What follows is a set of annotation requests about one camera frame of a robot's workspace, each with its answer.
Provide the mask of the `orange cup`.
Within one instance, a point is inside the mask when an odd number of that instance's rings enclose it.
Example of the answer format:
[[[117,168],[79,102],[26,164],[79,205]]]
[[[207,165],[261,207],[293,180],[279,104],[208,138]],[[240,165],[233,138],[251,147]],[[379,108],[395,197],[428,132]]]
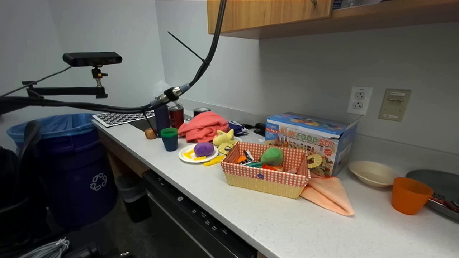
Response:
[[[425,208],[432,195],[434,190],[421,181],[396,178],[393,181],[391,204],[405,215],[416,215]]]

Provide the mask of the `white dish rack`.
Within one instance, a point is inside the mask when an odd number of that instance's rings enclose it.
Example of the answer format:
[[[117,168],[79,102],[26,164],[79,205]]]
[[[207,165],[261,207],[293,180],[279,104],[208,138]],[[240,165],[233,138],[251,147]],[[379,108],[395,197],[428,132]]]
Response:
[[[152,128],[151,119],[155,116],[152,111],[142,114],[142,112],[135,112],[135,114],[111,114],[111,112],[104,112],[104,114],[95,114],[92,119],[98,124],[101,124],[105,128],[114,128],[114,126],[121,126],[121,125],[128,125],[128,124],[135,124],[135,122],[144,122],[150,128]]]

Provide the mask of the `purple plush toy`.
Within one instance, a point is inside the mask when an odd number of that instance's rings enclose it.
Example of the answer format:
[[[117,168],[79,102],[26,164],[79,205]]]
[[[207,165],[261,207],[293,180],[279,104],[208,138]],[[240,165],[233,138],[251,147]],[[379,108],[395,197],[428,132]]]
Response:
[[[213,144],[197,144],[194,148],[197,157],[211,157],[214,154]]]

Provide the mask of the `blue play food box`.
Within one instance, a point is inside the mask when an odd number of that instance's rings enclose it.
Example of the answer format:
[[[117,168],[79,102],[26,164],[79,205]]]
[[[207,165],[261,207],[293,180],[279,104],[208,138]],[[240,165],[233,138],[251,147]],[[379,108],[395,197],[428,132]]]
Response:
[[[358,122],[336,122],[300,114],[272,115],[266,122],[266,141],[320,155],[310,171],[336,177],[350,159]]]

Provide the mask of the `grey plate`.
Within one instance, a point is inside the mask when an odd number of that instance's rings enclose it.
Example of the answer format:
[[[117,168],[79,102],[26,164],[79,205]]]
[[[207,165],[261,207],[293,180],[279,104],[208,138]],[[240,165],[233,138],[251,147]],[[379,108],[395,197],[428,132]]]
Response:
[[[406,174],[408,178],[426,184],[434,195],[426,207],[451,221],[459,223],[459,175],[434,169],[418,169]]]

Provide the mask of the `black chair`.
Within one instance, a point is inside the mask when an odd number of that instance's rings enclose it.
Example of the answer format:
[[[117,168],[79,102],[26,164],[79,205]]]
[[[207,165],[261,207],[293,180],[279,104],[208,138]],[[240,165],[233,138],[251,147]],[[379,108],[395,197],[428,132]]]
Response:
[[[32,121],[25,128],[19,154],[0,148],[0,258],[35,245],[49,234],[35,165],[39,142],[41,125]]]

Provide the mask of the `pineapple slice toy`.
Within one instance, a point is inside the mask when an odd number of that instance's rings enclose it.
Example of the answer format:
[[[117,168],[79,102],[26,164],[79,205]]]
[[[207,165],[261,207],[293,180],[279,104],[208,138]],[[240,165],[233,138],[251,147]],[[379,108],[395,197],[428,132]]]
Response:
[[[310,169],[319,168],[322,164],[323,164],[323,158],[322,158],[319,154],[310,155],[310,157],[307,158],[307,167],[309,167]]]

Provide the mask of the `yellow plush toy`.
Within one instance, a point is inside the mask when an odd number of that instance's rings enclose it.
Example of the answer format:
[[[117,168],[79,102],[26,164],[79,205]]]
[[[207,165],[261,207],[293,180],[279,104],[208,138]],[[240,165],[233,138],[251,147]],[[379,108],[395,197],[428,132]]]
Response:
[[[214,147],[218,151],[218,155],[211,161],[206,162],[206,167],[217,165],[226,159],[230,151],[237,145],[239,139],[234,137],[234,131],[228,132],[218,131],[217,137],[213,139]]]

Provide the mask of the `cream bowl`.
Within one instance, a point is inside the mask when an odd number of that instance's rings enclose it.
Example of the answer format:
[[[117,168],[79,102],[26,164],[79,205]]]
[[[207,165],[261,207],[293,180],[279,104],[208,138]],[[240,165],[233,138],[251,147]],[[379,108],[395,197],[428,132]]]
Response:
[[[398,178],[392,167],[373,161],[353,161],[349,164],[349,171],[372,188],[391,188]]]

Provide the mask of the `red checkered basket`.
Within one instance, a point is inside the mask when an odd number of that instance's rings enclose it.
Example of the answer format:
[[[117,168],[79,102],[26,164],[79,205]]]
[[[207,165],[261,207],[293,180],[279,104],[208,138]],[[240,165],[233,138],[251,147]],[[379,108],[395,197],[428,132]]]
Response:
[[[237,144],[221,162],[227,184],[259,192],[299,198],[312,180],[307,155],[299,149],[280,148],[283,159],[279,165],[256,167],[249,162],[253,157],[260,162],[270,149],[261,144]]]

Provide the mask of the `wooden upper cabinet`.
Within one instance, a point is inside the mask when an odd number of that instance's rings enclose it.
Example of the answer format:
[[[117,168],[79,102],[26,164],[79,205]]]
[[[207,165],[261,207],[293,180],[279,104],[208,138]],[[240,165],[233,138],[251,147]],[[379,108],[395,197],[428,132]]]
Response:
[[[459,20],[459,0],[383,0],[333,9],[333,0],[207,0],[213,35],[223,2],[221,35],[276,39],[355,30],[389,29]]]

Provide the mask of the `green blue cup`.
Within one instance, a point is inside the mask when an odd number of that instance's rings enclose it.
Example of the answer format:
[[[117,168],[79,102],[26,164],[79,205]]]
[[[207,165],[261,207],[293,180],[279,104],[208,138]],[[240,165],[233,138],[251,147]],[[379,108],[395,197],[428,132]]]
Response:
[[[164,128],[161,131],[161,138],[168,152],[178,149],[178,131],[175,128]]]

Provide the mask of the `white plate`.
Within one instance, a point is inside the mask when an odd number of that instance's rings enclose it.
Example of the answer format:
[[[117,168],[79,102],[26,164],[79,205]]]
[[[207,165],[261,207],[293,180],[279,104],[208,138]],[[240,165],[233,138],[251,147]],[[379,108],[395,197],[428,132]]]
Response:
[[[194,164],[194,165],[210,162],[211,159],[214,159],[217,157],[218,157],[218,151],[214,151],[210,157],[197,157],[194,145],[184,147],[178,154],[178,158],[183,162]]]

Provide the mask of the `pink red cloth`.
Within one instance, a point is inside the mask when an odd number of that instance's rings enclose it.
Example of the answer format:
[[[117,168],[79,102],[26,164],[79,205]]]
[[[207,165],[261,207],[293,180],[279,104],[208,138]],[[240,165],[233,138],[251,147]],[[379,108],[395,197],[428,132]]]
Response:
[[[187,142],[211,142],[218,131],[227,132],[228,129],[230,125],[224,116],[216,112],[204,112],[188,124],[183,124],[178,134]]]

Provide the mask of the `brown round toy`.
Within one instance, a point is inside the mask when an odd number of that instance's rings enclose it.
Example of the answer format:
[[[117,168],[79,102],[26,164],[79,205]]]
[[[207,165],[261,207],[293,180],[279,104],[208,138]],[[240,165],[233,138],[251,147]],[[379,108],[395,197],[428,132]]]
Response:
[[[147,139],[157,139],[158,138],[157,131],[152,128],[145,129],[144,134],[145,134]]]

